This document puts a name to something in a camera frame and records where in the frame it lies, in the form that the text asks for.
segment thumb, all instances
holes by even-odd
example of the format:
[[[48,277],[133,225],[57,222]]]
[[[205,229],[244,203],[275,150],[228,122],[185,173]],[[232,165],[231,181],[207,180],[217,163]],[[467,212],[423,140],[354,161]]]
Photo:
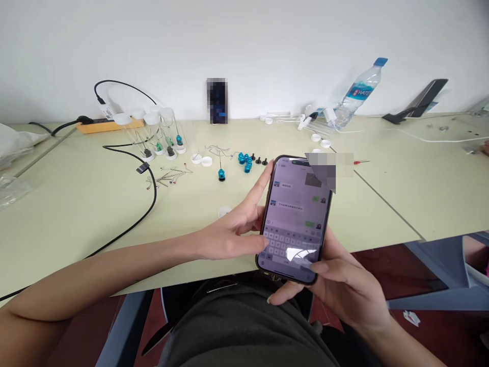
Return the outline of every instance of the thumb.
[[[268,238],[259,235],[252,234],[246,236],[233,236],[230,241],[232,247],[232,253],[234,256],[257,254],[265,249],[268,245]]]
[[[373,275],[365,269],[342,259],[318,261],[311,265],[311,270],[325,279],[348,284],[361,294],[369,293],[377,282]]]

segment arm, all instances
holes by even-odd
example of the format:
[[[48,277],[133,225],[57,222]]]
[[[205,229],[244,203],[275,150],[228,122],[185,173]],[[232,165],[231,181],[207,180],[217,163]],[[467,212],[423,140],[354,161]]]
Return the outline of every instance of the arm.
[[[69,321],[92,304],[152,275],[198,259],[226,259],[261,252],[268,240],[240,235],[259,230],[258,207],[273,164],[244,201],[211,225],[181,237],[100,253],[69,265],[0,308],[2,365],[44,365]]]
[[[429,350],[410,336],[389,314],[377,279],[326,229],[323,259],[311,266],[318,274],[310,291],[343,322],[352,326],[387,366],[444,366]],[[269,302],[280,305],[294,297],[303,285],[287,282]]]

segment desk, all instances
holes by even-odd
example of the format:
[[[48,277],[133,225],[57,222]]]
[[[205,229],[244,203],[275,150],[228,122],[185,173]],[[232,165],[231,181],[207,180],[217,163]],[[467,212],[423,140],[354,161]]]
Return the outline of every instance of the desk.
[[[266,125],[259,120],[230,121],[228,126],[194,123],[199,145],[217,144],[230,151],[255,153],[262,159],[280,154],[304,155],[318,147],[310,133],[295,124]],[[13,292],[87,256],[132,225],[149,207],[147,173],[125,155],[102,149],[124,144],[122,132],[83,135],[75,131],[24,174],[34,191],[0,212],[0,295]],[[160,167],[183,163],[194,172],[176,185],[158,189],[153,211],[135,229],[107,250],[175,237],[198,230],[217,219],[221,206],[242,201],[263,171],[254,164],[245,174],[237,157],[222,158],[226,181],[218,181],[219,159],[211,167],[193,165],[191,152],[168,161],[150,162],[155,176]],[[419,240],[419,236],[364,183],[353,179],[355,193],[334,195],[330,225],[349,251]],[[265,204],[266,192],[261,204]],[[205,278],[255,270],[253,256],[220,261],[194,261],[143,280],[121,294]]]
[[[345,131],[329,139],[336,152],[353,152],[359,176],[389,203],[426,241],[489,229],[489,158],[469,154],[467,143],[425,143],[390,129],[402,129],[426,140],[464,140],[488,136],[468,125],[470,116],[407,120],[399,127],[380,118],[355,117]],[[440,126],[448,126],[442,132]]]
[[[59,123],[49,123],[44,124],[51,131],[60,126]],[[26,131],[29,133],[36,134],[46,134],[47,131],[37,125],[29,124],[13,124],[9,125],[12,129],[18,132]],[[46,140],[36,144],[34,150],[26,155],[23,155],[12,162],[12,165],[0,171],[0,176],[13,176],[18,177],[23,174],[29,167],[31,167],[35,162],[45,156],[51,149],[53,149],[60,141],[62,141],[66,136],[68,136],[72,131],[73,127],[67,127],[61,130],[55,137],[48,137]]]

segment black cable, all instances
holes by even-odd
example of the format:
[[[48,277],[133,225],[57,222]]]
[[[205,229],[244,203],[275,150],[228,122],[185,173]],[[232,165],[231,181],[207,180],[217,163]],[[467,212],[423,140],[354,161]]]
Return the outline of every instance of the black cable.
[[[143,93],[146,97],[148,97],[151,102],[153,102],[154,104],[157,104],[153,98],[151,98],[149,95],[147,95],[145,92],[143,92],[141,89],[138,89],[134,86],[132,86],[131,84],[128,84],[128,83],[124,83],[124,82],[120,82],[120,81],[115,81],[115,80],[102,80],[102,81],[99,81],[95,84],[95,86],[93,87],[93,91],[95,92],[95,96],[97,97],[98,101],[100,102],[100,104],[105,104],[105,101],[98,95],[97,93],[97,87],[102,84],[102,83],[119,83],[119,84],[122,84],[122,85],[125,85],[125,86],[128,86],[128,87],[131,87],[133,89],[136,89],[138,92],[141,92]]]
[[[126,152],[124,150],[113,149],[114,147],[121,147],[121,146],[128,146],[128,145],[132,145],[132,144],[103,145],[102,148],[107,149],[107,150],[111,150],[111,151],[116,151],[116,152],[119,152],[119,153],[128,154],[128,155],[133,156],[134,158],[136,158],[142,164],[144,164],[145,162],[141,158],[139,158],[137,155],[135,155],[135,154]],[[105,245],[103,245],[102,247],[100,247],[98,250],[92,252],[90,255],[88,255],[87,257],[85,257],[83,260],[85,260],[85,259],[87,259],[89,257],[92,257],[93,255],[96,255],[97,253],[99,253],[100,251],[102,251],[104,248],[106,248],[107,246],[110,246],[115,241],[117,241],[119,238],[121,238],[122,236],[124,236],[125,234],[127,234],[134,227],[136,227],[144,218],[146,218],[146,216],[149,214],[149,212],[153,209],[153,207],[154,207],[154,205],[156,203],[156,180],[154,179],[153,171],[151,171],[151,168],[148,167],[148,171],[149,171],[149,174],[151,175],[151,179],[153,180],[153,189],[154,189],[153,202],[151,203],[151,206],[149,207],[149,209],[132,226],[130,226],[128,229],[126,229],[124,232],[122,232],[120,235],[118,235],[117,237],[115,237],[111,241],[107,242]],[[5,296],[0,297],[0,302],[5,301],[6,299],[9,299],[10,297],[13,297],[13,296],[18,295],[20,292],[22,292],[23,290],[25,290],[29,286],[30,285],[28,285],[27,287],[24,287],[22,289],[19,289],[19,290],[15,291],[15,292],[12,292],[10,294],[7,294]]]
[[[46,126],[44,125],[41,125],[39,122],[34,122],[34,121],[31,121],[29,122],[29,125],[37,125],[37,126],[40,126],[42,127],[44,130],[46,130],[48,133],[52,133],[51,129],[48,129]]]
[[[76,119],[76,120],[74,120],[74,121],[71,121],[71,122],[67,122],[67,123],[65,123],[65,124],[63,124],[63,125],[58,126],[57,128],[55,128],[55,129],[52,131],[51,136],[56,136],[56,133],[57,133],[59,130],[61,130],[61,129],[65,128],[65,127],[68,127],[68,126],[70,126],[70,125],[75,125],[76,123],[78,123],[78,119]]]

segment power strip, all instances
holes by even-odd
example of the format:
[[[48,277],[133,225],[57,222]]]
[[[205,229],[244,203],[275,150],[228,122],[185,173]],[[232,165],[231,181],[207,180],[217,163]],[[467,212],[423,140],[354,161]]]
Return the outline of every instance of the power strip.
[[[143,127],[144,123],[141,120],[132,119],[132,124],[135,127]],[[91,124],[82,124],[81,122],[76,125],[76,128],[83,134],[103,133],[108,131],[120,130],[121,127],[114,121],[109,121],[106,118],[94,119]]]

